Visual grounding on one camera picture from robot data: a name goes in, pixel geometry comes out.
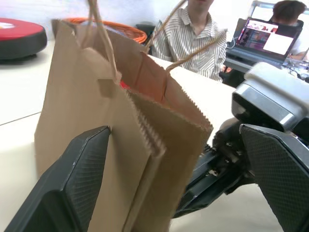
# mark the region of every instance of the paper bag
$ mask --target paper bag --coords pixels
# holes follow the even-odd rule
[[[46,171],[83,131],[111,127],[90,232],[166,231],[212,131],[179,84],[140,51],[100,24],[59,23],[35,133],[37,169]],[[119,87],[120,77],[131,90]]]

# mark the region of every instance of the person's hair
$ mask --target person's hair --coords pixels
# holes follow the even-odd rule
[[[306,5],[295,0],[285,0],[278,2],[273,8],[273,19],[284,23],[293,23],[304,13]]]

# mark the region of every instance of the person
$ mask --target person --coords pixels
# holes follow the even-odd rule
[[[178,9],[165,26],[164,30],[155,37],[152,55],[171,62],[185,58],[220,38],[182,66],[216,81],[222,81],[219,76],[225,61],[226,33],[219,30],[209,14],[209,8],[214,0],[188,0],[185,9]]]
[[[306,5],[296,0],[280,1],[273,7],[273,16],[270,21],[293,26],[297,23],[298,17],[304,13]],[[295,42],[290,57],[293,59],[303,59],[305,53],[309,48],[309,34],[306,27],[303,28],[302,33],[299,35]]]

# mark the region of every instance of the button-up shirt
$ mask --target button-up shirt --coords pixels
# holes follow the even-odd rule
[[[162,23],[159,23],[155,30],[158,30],[161,25]],[[220,34],[221,31],[218,29],[217,24],[208,14],[207,25],[199,35],[196,35],[187,8],[179,9],[170,19],[164,30],[154,39],[153,56],[176,62],[194,53],[206,44],[212,43],[213,38]],[[225,61],[225,49],[226,33],[220,37],[217,43],[212,44],[205,51],[194,56],[184,63],[182,67],[221,82],[222,79],[219,76],[219,72]]]

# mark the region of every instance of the shirt collar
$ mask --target shirt collar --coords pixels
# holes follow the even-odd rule
[[[192,26],[192,22],[191,22],[191,19],[189,17],[187,7],[182,10],[181,19],[186,26],[187,25]],[[216,30],[215,30],[214,21],[212,20],[211,15],[208,13],[208,15],[207,15],[207,25],[204,28],[204,30],[198,35],[198,37],[203,38],[203,37],[209,37],[209,36],[215,37],[216,36]]]

